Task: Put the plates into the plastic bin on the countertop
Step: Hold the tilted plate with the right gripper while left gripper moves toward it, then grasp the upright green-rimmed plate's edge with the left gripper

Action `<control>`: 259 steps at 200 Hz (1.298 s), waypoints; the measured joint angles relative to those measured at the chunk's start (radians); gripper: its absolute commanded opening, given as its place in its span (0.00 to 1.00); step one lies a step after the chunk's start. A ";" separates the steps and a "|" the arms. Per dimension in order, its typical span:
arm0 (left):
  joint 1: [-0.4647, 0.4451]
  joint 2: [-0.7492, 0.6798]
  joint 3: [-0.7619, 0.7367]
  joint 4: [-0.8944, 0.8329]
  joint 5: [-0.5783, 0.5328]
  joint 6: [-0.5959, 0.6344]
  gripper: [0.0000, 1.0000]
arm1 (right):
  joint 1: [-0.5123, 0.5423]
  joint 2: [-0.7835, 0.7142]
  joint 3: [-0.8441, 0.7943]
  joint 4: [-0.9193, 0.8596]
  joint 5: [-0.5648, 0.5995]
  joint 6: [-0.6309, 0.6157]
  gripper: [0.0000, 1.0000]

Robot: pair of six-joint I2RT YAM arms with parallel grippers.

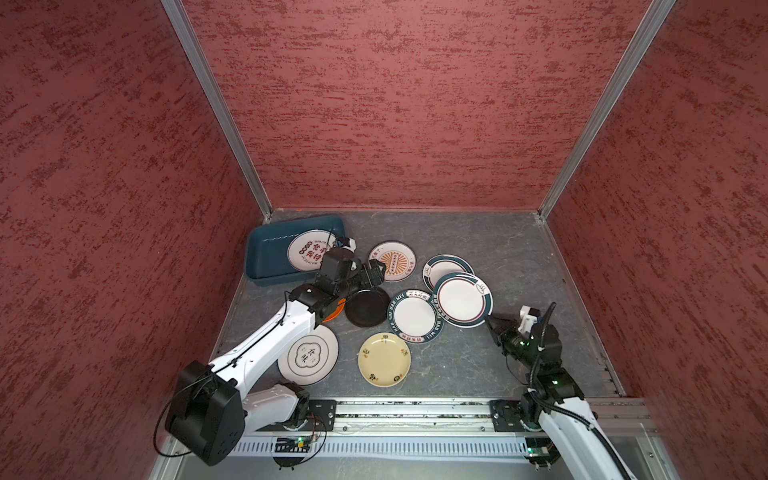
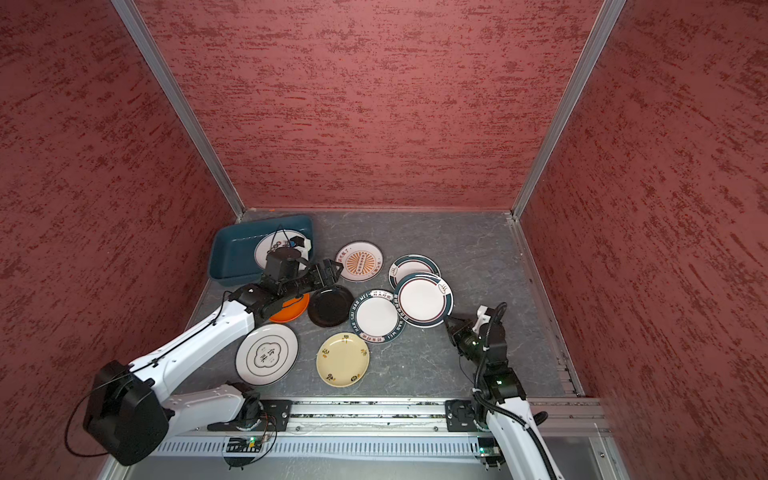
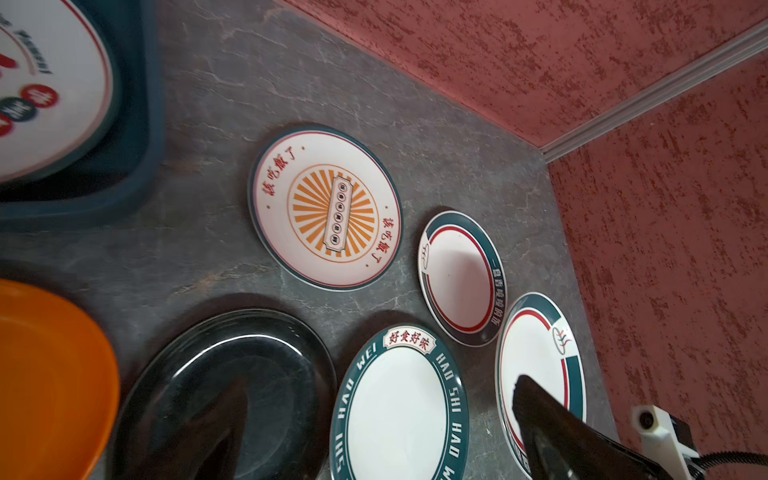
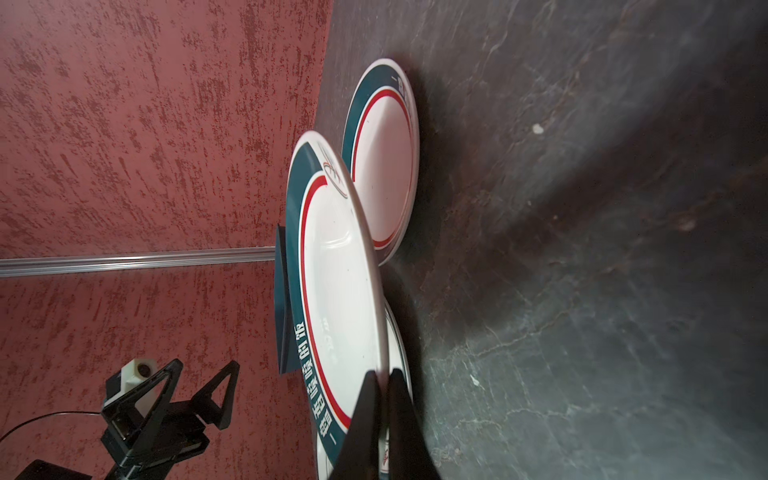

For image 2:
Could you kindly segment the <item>white plate red characters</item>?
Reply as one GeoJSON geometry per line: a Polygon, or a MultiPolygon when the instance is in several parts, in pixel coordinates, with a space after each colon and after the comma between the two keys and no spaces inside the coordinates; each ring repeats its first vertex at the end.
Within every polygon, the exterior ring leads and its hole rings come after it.
{"type": "Polygon", "coordinates": [[[267,265],[268,254],[278,248],[289,247],[289,238],[297,235],[303,235],[304,237],[310,239],[300,231],[290,229],[278,229],[264,236],[254,250],[254,259],[258,267],[265,269],[267,265]]]}

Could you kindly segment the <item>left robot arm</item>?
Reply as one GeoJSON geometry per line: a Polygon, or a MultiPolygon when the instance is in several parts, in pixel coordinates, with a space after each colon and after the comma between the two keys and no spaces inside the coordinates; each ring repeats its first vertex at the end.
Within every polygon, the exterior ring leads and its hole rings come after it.
{"type": "Polygon", "coordinates": [[[225,292],[212,314],[127,365],[113,360],[95,375],[79,402],[83,430],[123,466],[147,458],[165,440],[212,424],[270,423],[258,393],[243,383],[175,396],[177,387],[235,340],[278,314],[285,303],[335,285],[344,270],[333,259],[310,262],[279,247],[255,283],[225,292]]]}

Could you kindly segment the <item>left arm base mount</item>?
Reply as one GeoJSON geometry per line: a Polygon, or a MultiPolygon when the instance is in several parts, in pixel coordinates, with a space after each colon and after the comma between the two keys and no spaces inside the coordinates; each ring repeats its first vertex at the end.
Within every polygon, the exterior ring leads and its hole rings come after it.
{"type": "Polygon", "coordinates": [[[291,400],[248,401],[236,417],[229,422],[209,424],[210,432],[251,433],[277,431],[284,432],[290,419],[293,402],[291,400]]]}

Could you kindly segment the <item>small green rimmed plate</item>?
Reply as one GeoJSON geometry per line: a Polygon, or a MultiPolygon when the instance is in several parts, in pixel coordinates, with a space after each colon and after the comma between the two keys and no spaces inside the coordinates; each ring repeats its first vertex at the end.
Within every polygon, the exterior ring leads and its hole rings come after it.
{"type": "Polygon", "coordinates": [[[437,263],[422,254],[406,254],[396,259],[389,267],[388,280],[393,289],[408,275],[413,273],[430,273],[441,277],[437,263]]]}

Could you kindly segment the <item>large green red rimmed plate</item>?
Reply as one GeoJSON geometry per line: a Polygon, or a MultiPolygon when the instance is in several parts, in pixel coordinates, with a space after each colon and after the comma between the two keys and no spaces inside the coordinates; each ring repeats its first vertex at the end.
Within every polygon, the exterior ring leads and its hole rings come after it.
{"type": "Polygon", "coordinates": [[[428,329],[440,325],[455,306],[449,284],[440,276],[418,272],[406,275],[395,290],[395,305],[411,326],[428,329]]]}

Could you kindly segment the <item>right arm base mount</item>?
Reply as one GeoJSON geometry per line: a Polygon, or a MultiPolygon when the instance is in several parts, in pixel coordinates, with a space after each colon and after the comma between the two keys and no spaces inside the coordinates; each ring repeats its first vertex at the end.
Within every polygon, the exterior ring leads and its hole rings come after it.
{"type": "Polygon", "coordinates": [[[489,432],[488,410],[474,400],[452,399],[444,403],[447,430],[452,433],[489,432]]]}

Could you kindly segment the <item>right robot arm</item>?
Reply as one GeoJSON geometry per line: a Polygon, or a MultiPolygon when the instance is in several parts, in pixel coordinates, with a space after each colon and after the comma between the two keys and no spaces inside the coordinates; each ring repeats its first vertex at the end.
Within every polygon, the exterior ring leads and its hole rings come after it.
{"type": "Polygon", "coordinates": [[[471,398],[445,403],[452,432],[487,432],[477,439],[476,458],[485,468],[507,467],[514,479],[562,479],[539,431],[548,414],[535,414],[509,365],[502,318],[507,304],[481,306],[474,320],[447,316],[444,325],[460,357],[475,365],[471,398]]]}

